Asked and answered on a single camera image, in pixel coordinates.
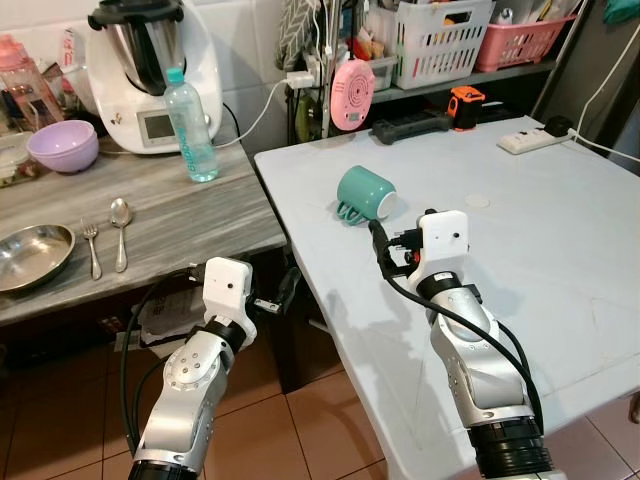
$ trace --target shelf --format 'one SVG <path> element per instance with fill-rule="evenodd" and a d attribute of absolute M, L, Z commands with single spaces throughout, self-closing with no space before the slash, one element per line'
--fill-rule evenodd
<path fill-rule="evenodd" d="M 529 65 L 517 65 L 515 67 L 505 68 L 495 72 L 474 72 L 468 77 L 458 78 L 450 82 L 437 83 L 426 87 L 413 88 L 411 90 L 402 90 L 398 87 L 387 88 L 373 94 L 373 103 L 390 102 L 401 98 L 415 97 L 417 95 L 426 95 L 433 92 L 441 92 L 457 87 L 458 85 L 477 85 L 485 82 L 495 82 L 496 80 L 504 80 L 505 78 L 521 77 L 523 75 L 531 75 L 532 73 L 548 72 L 555 68 L 555 60 L 546 60 L 540 63 Z"/>

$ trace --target blue bottle cap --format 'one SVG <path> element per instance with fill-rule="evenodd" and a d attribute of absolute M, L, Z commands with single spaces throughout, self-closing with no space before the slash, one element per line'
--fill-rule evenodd
<path fill-rule="evenodd" d="M 167 79 L 169 83 L 183 83 L 184 75 L 182 69 L 178 67 L 171 67 L 167 69 Z"/>

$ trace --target stainless steel plate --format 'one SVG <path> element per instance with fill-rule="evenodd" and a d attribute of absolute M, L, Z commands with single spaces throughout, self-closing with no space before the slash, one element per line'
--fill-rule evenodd
<path fill-rule="evenodd" d="M 0 293 L 31 287 L 62 270 L 75 235 L 62 225 L 27 227 L 0 240 Z"/>

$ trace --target pink plastic basket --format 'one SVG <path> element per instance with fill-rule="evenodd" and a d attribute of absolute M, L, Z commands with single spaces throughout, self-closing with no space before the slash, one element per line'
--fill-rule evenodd
<path fill-rule="evenodd" d="M 487 27 L 476 70 L 494 72 L 519 63 L 538 63 L 549 53 L 562 27 L 575 15 L 548 22 L 524 25 L 494 25 Z"/>

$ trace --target spoon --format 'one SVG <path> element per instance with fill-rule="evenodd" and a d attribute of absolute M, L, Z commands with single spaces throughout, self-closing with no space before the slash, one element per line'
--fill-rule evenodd
<path fill-rule="evenodd" d="M 131 210 L 122 198 L 116 198 L 111 204 L 111 225 L 120 229 L 118 257 L 116 258 L 116 272 L 122 273 L 127 269 L 127 252 L 124 250 L 124 227 L 131 221 Z"/>

